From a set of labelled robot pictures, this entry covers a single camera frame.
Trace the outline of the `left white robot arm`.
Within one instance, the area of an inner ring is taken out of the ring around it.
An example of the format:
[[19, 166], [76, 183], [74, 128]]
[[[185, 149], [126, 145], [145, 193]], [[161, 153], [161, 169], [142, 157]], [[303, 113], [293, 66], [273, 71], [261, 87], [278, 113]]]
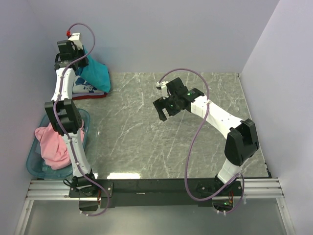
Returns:
[[83, 126], [81, 115], [72, 100], [72, 89], [79, 68], [88, 65], [84, 47], [71, 40], [58, 41], [59, 53], [54, 69], [57, 76], [56, 87], [50, 102], [45, 103], [45, 111], [54, 131], [64, 140], [72, 165], [72, 190], [79, 190], [87, 197], [97, 193], [98, 185], [81, 140]]

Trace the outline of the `teal t-shirt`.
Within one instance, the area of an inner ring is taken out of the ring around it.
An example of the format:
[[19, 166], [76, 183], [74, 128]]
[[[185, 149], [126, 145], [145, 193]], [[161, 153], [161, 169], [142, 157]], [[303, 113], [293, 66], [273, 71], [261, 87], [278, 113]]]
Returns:
[[83, 68], [82, 73], [76, 75], [81, 76], [95, 88], [108, 93], [111, 89], [110, 74], [106, 65], [101, 64], [88, 55], [89, 65]]

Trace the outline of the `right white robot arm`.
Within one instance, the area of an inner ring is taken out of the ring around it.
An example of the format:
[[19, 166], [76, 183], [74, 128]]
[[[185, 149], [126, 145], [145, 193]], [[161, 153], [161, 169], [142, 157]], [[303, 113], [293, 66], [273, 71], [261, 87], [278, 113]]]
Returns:
[[256, 125], [251, 119], [242, 120], [228, 113], [204, 95], [200, 90], [189, 90], [178, 77], [170, 82], [156, 84], [162, 92], [162, 97], [153, 102], [159, 119], [166, 121], [168, 116], [174, 116], [182, 110], [187, 110], [208, 122], [226, 139], [224, 154], [226, 160], [217, 174], [215, 191], [226, 195], [232, 189], [229, 181], [240, 172], [248, 158], [259, 149]]

